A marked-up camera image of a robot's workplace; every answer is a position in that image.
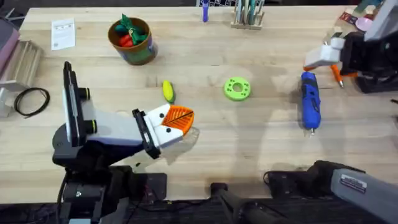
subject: blue marker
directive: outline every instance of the blue marker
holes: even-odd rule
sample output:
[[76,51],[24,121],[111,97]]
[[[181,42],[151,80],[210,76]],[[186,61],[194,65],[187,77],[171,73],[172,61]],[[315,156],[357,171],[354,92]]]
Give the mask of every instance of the blue marker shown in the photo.
[[301,91],[303,93],[303,123],[306,129],[311,130],[314,135],[315,130],[321,123],[321,111],[319,89],[314,73],[304,72],[301,75]]
[[203,0],[203,3],[201,6],[203,8],[203,22],[207,22],[209,20],[209,17],[208,17],[209,0]]

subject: pink object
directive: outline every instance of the pink object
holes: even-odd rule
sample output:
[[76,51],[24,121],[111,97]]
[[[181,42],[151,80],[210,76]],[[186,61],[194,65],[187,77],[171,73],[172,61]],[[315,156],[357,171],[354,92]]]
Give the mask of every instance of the pink object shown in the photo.
[[357,21],[355,22],[355,26],[359,30],[366,32],[371,28],[372,23],[373,21],[371,19],[362,17],[357,19]]

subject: label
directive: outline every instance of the label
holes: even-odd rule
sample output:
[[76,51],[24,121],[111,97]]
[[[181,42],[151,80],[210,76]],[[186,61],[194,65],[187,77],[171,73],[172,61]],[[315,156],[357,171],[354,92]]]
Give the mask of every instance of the label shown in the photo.
[[350,177],[345,174],[341,175],[340,183],[346,187],[361,192],[362,194],[365,194],[366,187],[368,187],[368,184],[363,182],[362,180],[358,180],[357,178]]

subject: sticker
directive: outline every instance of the sticker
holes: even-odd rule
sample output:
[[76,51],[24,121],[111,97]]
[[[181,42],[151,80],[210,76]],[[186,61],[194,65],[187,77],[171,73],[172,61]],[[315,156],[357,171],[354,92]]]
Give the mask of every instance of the sticker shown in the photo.
[[358,180],[354,177],[350,177],[348,175],[342,174],[340,178],[340,183],[343,184],[346,187],[349,187],[351,189],[354,189],[358,192],[361,192],[362,194],[365,194],[366,192],[366,187],[368,187],[368,184],[363,182],[362,180]]
[[340,19],[344,20],[352,25],[355,25],[355,22],[358,20],[357,17],[355,17],[347,12],[343,12],[342,15],[340,16]]

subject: black bracket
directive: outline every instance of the black bracket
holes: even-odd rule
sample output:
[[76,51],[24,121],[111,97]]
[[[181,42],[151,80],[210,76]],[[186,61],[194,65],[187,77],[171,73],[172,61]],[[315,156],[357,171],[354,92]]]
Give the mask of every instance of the black bracket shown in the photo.
[[132,111],[132,115],[135,117],[138,125],[139,132],[141,133],[142,145],[146,153],[153,159],[157,159],[160,156],[160,150],[155,147],[155,144],[152,140],[152,136],[148,130],[148,126],[144,121],[145,112],[139,111],[139,109],[135,109]]

